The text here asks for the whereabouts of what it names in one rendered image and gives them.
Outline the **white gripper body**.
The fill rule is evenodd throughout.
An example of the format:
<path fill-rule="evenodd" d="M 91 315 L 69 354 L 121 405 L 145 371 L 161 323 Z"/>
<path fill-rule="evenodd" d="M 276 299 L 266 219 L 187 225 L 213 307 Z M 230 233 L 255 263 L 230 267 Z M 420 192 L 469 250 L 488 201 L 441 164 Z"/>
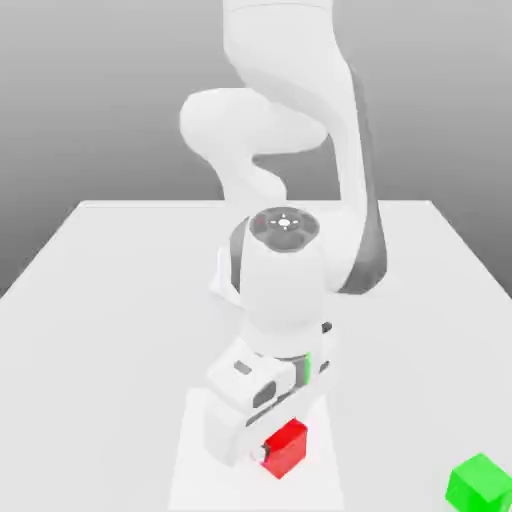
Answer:
<path fill-rule="evenodd" d="M 333 359 L 219 359 L 206 375 L 204 440 L 234 466 L 292 418 L 304 423 L 335 382 Z"/>

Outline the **small green cube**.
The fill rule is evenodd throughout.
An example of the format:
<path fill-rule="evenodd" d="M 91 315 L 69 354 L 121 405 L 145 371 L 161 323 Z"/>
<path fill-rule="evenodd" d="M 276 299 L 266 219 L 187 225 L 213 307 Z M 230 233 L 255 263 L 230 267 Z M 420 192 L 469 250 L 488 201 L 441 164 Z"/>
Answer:
<path fill-rule="evenodd" d="M 512 476 L 480 453 L 451 471 L 445 498 L 457 512 L 512 512 Z"/>

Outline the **small red cube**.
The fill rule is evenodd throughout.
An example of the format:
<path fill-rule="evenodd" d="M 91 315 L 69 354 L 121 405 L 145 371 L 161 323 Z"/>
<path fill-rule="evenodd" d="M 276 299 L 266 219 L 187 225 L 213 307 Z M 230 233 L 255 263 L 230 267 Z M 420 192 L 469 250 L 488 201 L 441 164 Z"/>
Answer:
<path fill-rule="evenodd" d="M 306 457 L 307 435 L 307 426 L 292 418 L 264 442 L 265 457 L 261 465 L 281 479 Z"/>

